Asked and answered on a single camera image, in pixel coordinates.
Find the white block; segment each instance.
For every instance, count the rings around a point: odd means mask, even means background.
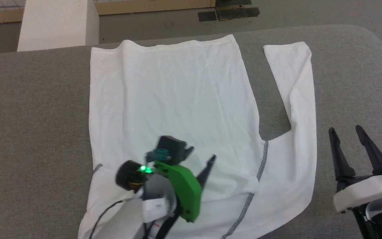
[[[43,50],[99,41],[92,0],[27,0],[17,51]]]

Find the gray fabric surface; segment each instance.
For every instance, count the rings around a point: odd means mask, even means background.
[[[332,204],[335,181],[327,131],[336,128],[350,164],[356,172],[368,173],[369,162],[354,126],[361,124],[382,150],[381,41],[354,26],[234,36],[259,108],[263,139],[290,129],[263,45],[304,41],[313,54],[318,158],[312,202],[264,238],[361,238],[353,216],[335,212]],[[88,133],[89,58],[88,46],[0,54],[0,238],[77,237],[93,170]]]

